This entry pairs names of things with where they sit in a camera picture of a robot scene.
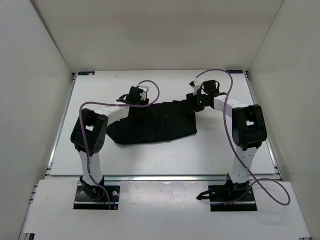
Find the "black pleated skirt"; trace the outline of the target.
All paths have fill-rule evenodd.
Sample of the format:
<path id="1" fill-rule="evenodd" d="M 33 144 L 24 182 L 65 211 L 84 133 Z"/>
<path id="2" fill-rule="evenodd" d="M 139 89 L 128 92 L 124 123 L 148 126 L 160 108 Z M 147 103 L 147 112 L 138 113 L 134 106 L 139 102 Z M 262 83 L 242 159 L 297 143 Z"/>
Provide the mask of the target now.
<path id="1" fill-rule="evenodd" d="M 106 129 L 106 134 L 120 145 L 168 142 L 196 133 L 196 115 L 187 100 L 152 104 L 145 117 L 128 116 Z"/>

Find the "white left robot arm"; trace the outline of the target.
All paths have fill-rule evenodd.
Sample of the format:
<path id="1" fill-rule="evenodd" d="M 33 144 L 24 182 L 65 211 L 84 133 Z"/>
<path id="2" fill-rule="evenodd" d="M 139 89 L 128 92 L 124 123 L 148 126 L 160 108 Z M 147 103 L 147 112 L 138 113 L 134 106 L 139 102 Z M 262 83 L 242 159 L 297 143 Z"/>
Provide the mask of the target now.
<path id="1" fill-rule="evenodd" d="M 103 104 L 98 110 L 85 108 L 82 104 L 79 117 L 72 130 L 70 140 L 77 150 L 83 174 L 80 183 L 84 192 L 93 201 L 110 200 L 105 189 L 105 180 L 101 171 L 99 152 L 102 149 L 107 127 L 129 116 L 130 106 L 145 106 L 149 103 L 149 87 L 138 84 L 132 86 L 128 94 L 121 96 L 115 103 Z"/>

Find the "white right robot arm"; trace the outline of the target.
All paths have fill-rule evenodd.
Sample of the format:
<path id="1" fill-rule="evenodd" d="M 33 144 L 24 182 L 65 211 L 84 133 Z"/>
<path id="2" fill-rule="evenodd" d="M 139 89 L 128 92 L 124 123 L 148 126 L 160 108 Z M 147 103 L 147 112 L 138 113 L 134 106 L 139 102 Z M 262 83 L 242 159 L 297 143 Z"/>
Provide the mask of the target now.
<path id="1" fill-rule="evenodd" d="M 187 95 L 195 111 L 205 107 L 223 113 L 231 119 L 230 145 L 235 147 L 234 162 L 227 174 L 224 195 L 236 200 L 249 188 L 249 171 L 258 148 L 267 139 L 267 130 L 262 108 L 258 104 L 244 104 L 229 98 L 226 92 L 220 92 L 220 83 L 216 80 L 189 83 L 193 93 Z"/>

